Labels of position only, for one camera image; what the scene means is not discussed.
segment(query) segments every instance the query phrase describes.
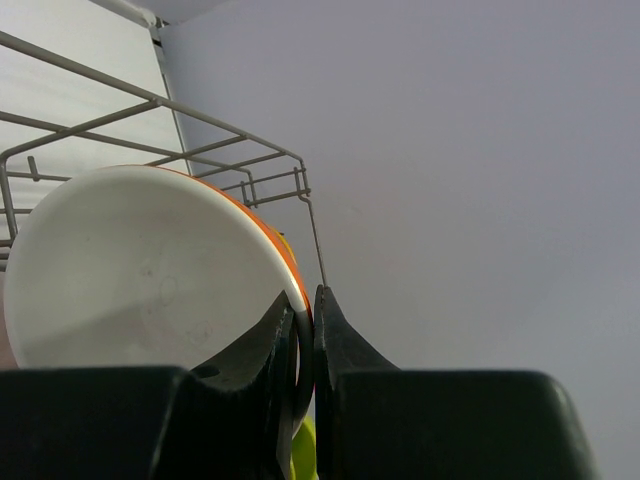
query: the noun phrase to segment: metal wire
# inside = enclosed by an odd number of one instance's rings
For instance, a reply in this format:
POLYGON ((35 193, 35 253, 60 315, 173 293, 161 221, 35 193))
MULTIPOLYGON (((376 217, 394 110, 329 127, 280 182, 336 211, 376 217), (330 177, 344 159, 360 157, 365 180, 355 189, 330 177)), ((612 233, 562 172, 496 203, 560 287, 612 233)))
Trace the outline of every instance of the metal wire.
MULTIPOLYGON (((14 37, 2 31, 0 31, 0 46, 4 46, 16 52, 30 56, 34 59, 48 63, 55 67, 61 68, 63 70, 67 70, 69 72, 75 73, 77 75, 88 78, 90 80, 101 83, 103 85, 109 86, 111 88, 126 92, 134 97, 144 100, 144 102, 138 105, 135 105, 133 107, 125 108, 123 110, 120 110, 99 118, 95 118, 88 122, 70 126, 70 127, 64 126, 64 125, 58 125, 50 122, 45 122, 45 121, 31 118, 31 117, 24 117, 21 115, 10 113, 10 112, 0 111, 0 121, 2 122, 23 125, 23 126, 51 132, 48 135, 45 135, 43 137, 16 145, 3 152, 0 152, 0 193, 2 194, 2 202, 4 205, 4 208, 0 209, 0 214, 6 217, 7 227, 9 230, 9 238, 0 239, 0 247, 11 247, 11 245, 13 244, 13 241, 16 238, 16 235, 18 234, 18 224, 16 222, 16 215, 27 215, 31 211, 31 209, 25 209, 25 208, 18 209, 14 207, 11 184, 9 182, 9 178, 27 178, 27 179, 33 180, 34 182, 38 182, 38 181, 64 182, 69 179, 69 177, 40 173, 38 171, 36 159, 32 155, 30 155, 27 158, 27 165, 29 168, 29 172, 16 172, 16 171, 7 170, 8 160, 15 155, 25 153, 27 151, 30 151, 37 147, 41 147, 43 145, 54 143, 69 137, 78 137, 78 138, 83 138, 85 140, 106 143, 106 144, 110 144, 110 145, 114 145, 122 148, 128 148, 128 149, 138 150, 142 152, 162 155, 162 158, 149 162, 148 165, 160 166, 160 165, 167 165, 167 164, 170 164, 171 162, 175 162, 178 160, 188 160, 189 162, 199 163, 202 165, 208 165, 208 166, 214 167, 203 173, 194 175, 196 178, 215 176, 216 174, 219 174, 222 172, 228 172, 228 171, 240 172, 246 175, 247 180, 246 181, 243 180, 242 182, 237 184, 222 187, 222 190, 224 191, 239 190, 242 196, 243 203, 249 208, 257 208, 258 205, 275 202, 285 198, 298 197, 301 201, 307 204, 309 218, 311 221, 311 227, 313 230, 315 249, 318 256, 318 265, 320 267, 320 274, 322 277, 322 283, 324 285, 327 284, 324 262, 322 258, 322 250, 320 249, 320 242, 318 239, 318 232, 317 232, 316 222, 314 218, 313 206, 311 203, 311 199, 309 198, 311 193, 311 188, 309 187, 309 182, 307 179, 307 169, 305 167, 303 159, 300 156, 296 155, 295 153, 285 148, 279 147, 274 143, 268 142, 267 140, 264 140, 260 137, 252 135, 249 132, 245 132, 244 130, 234 127, 233 125, 229 125, 228 123, 222 122, 214 117, 206 115, 195 109, 182 105, 168 98, 158 96, 153 92, 147 91, 136 85, 127 83, 123 80, 112 77, 110 75, 102 73, 93 68, 87 67, 86 65, 82 65, 80 63, 74 62, 73 60, 57 55, 44 48, 33 45, 29 42, 21 40, 17 37, 14 37), (129 117, 132 117, 156 108, 168 108, 169 110, 172 111, 173 114, 180 113, 188 117, 195 118, 202 122, 208 123, 213 127, 224 130, 232 134, 233 136, 225 140, 220 140, 214 143, 210 143, 208 145, 204 145, 202 147, 194 148, 187 152, 180 153, 180 152, 173 152, 170 150, 166 150, 163 148, 158 148, 153 145, 145 145, 137 142, 131 142, 128 140, 123 140, 119 138, 109 137, 107 135, 90 132, 90 130, 95 129, 97 127, 114 123, 114 122, 123 120, 125 118, 129 118, 129 117), (241 142, 250 142, 250 143, 262 145, 263 147, 267 147, 268 149, 270 149, 272 153, 255 157, 255 158, 241 160, 233 164, 218 162, 215 160, 211 160, 211 159, 203 158, 199 156, 206 152, 215 151, 217 149, 221 149, 221 148, 224 148, 236 143, 241 143, 241 142), (274 160, 279 158, 289 159, 290 160, 289 163, 293 161, 294 166, 293 167, 288 166, 287 170, 284 172, 280 172, 277 174, 269 175, 269 176, 258 178, 258 179, 254 179, 251 173, 251 170, 247 168, 257 164, 265 164, 267 162, 271 162, 269 164, 273 165, 274 167, 278 165, 280 165, 281 167, 282 161, 279 161, 280 163, 278 163, 278 161, 273 162, 274 160), (255 188, 256 184, 259 184, 259 183, 263 184, 275 179, 288 178, 288 177, 294 178, 295 188, 292 188, 290 191, 279 193, 277 195, 272 195, 268 197, 260 198, 258 196, 255 188)), ((6 260, 8 255, 9 254, 7 252, 2 252, 0 254, 0 260, 6 260)))

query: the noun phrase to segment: metal dish rack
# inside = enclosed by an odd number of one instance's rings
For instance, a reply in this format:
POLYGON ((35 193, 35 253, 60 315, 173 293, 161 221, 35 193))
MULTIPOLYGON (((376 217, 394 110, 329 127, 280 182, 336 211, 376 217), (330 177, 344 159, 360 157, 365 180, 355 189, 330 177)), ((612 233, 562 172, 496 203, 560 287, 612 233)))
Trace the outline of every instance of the metal dish rack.
MULTIPOLYGON (((11 245, 13 244, 13 241, 18 234, 18 224, 16 221, 16 216, 28 215, 31 212, 31 209, 14 207, 10 179, 27 178, 33 180, 34 182, 39 182, 41 180, 64 182, 66 180, 69 180, 69 177, 40 173, 33 156, 27 157, 27 163, 29 167, 28 172, 16 172, 8 170, 8 160, 15 155, 28 152, 37 147, 48 145, 69 137, 79 137, 85 140, 92 140, 95 142, 106 143, 122 148, 157 154, 161 157, 157 160, 148 162, 147 165, 164 166, 179 160, 187 160, 195 164, 207 165, 211 167, 204 172, 194 174, 193 176, 195 178, 210 177, 212 175, 228 171, 240 172, 241 174, 246 176, 246 180, 234 183, 232 185, 222 186, 221 190, 228 191, 236 195, 239 194, 241 197, 241 201, 248 208, 257 208, 262 204, 283 200, 285 198, 297 197, 307 205, 311 228, 313 230, 313 239, 315 242, 315 250, 318 256, 318 265, 320 267, 322 283, 324 285, 327 284, 324 262, 322 259, 322 250, 320 249, 318 231, 313 213, 313 204, 310 199, 311 188, 309 187, 309 180, 307 178, 307 169, 305 167, 304 160, 300 156, 285 148, 279 147, 278 145, 275 145, 271 142, 263 140, 262 138, 245 132, 244 130, 236 128, 233 125, 229 125, 216 118, 199 112, 193 108, 187 107, 168 98, 164 98, 155 93, 139 88, 136 85, 124 82, 98 70, 87 67, 86 65, 82 65, 78 62, 69 60, 68 58, 65 58, 61 55, 50 52, 29 42, 25 42, 24 40, 1 31, 0 45, 144 100, 138 105, 134 105, 132 107, 125 108, 109 115, 95 118, 88 122, 83 122, 74 126, 58 125, 55 123, 38 120, 36 118, 15 115, 10 112, 0 110, 0 121, 2 122, 9 122, 17 125, 52 132, 48 135, 36 138, 35 140, 16 145, 15 147, 9 148, 0 153, 0 193, 2 194, 2 201, 4 204, 4 208, 0 209, 0 214, 6 217, 7 227, 9 230, 9 238, 0 239, 0 248, 4 248, 4 251, 0 252, 0 260, 6 261, 9 258, 11 245), (218 129, 231 133, 233 134, 233 136, 224 140, 210 143, 208 145, 203 145, 201 147, 188 150, 186 152, 174 152, 163 148, 158 148, 153 145, 145 145, 142 143, 131 142, 128 140, 91 132, 91 130, 95 128, 102 127, 104 125, 108 125, 156 108, 167 108, 171 110, 174 115, 186 115, 187 117, 200 120, 218 129), (268 148, 271 153, 254 158, 249 158, 247 160, 232 164, 218 162, 200 156, 206 152, 211 152, 216 149, 241 142, 253 142, 254 144, 268 148), (266 164, 267 162, 271 162, 272 160, 282 157, 291 160, 290 164, 293 164, 293 166, 289 166, 286 170, 279 171, 279 173, 260 178, 254 178, 251 169, 248 168, 258 164, 266 164), (289 191, 267 197, 260 197, 258 195, 256 190, 257 184, 264 184, 282 178, 293 179, 293 183, 291 184, 291 189, 289 191)), ((275 162, 271 162, 270 165, 271 164, 273 164, 274 167, 277 168, 275 162)), ((6 264, 3 263, 2 265, 0 265, 0 270, 4 270, 5 267, 6 264)))

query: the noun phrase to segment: yellow object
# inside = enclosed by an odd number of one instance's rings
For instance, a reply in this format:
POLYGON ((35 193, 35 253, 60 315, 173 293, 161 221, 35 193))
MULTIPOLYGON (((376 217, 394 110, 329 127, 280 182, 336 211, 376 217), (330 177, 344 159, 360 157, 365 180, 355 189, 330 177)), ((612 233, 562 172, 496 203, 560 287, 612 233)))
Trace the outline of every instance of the yellow object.
POLYGON ((291 255, 291 258, 293 259, 293 262, 297 264, 298 262, 296 261, 296 256, 293 254, 293 249, 291 248, 291 245, 289 245, 289 242, 287 242, 287 239, 284 238, 284 235, 282 235, 278 230, 271 226, 269 226, 269 228, 273 233, 275 233, 276 237, 278 237, 278 240, 280 240, 282 245, 284 245, 284 248, 287 249, 289 255, 291 255))
POLYGON ((314 480, 316 472, 316 427, 311 417, 305 417, 291 442, 292 474, 295 480, 314 480))

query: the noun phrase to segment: white wall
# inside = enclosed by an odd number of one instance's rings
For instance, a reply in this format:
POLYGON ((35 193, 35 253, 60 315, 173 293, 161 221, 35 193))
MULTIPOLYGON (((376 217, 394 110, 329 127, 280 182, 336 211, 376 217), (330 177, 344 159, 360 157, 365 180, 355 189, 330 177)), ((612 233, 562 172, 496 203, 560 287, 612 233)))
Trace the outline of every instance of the white wall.
MULTIPOLYGON (((86 0, 5 0, 0 29, 71 60, 166 96, 148 30, 86 0)), ((0 47, 0 109, 72 126, 145 100, 106 87, 31 57, 0 47)), ((164 108, 94 130, 126 140, 180 150, 175 122, 164 108)), ((2 150, 50 132, 0 122, 2 150)), ((73 176, 122 163, 144 163, 158 155, 71 138, 17 155, 9 170, 28 171, 33 155, 41 173, 73 176)), ((33 207, 55 182, 12 181, 14 203, 33 207)), ((3 218, 0 235, 6 238, 3 218)))
MULTIPOLYGON (((639 15, 624 1, 240 0, 163 42, 178 100, 307 159, 329 283, 384 355, 547 371, 605 478, 632 479, 639 15)), ((298 207, 263 212, 317 282, 298 207)))

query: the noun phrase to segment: gray wall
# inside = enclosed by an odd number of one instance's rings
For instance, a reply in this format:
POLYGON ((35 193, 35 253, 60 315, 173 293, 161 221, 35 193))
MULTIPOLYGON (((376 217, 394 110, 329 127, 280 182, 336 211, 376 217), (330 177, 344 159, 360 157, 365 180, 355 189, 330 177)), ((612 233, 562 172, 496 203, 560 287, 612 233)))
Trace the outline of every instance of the gray wall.
MULTIPOLYGON (((384 355, 550 372, 605 477, 631 479, 639 18, 632 1, 240 0, 163 41, 177 99, 307 159, 329 283, 384 355)), ((301 208, 263 215, 316 283, 301 208)))

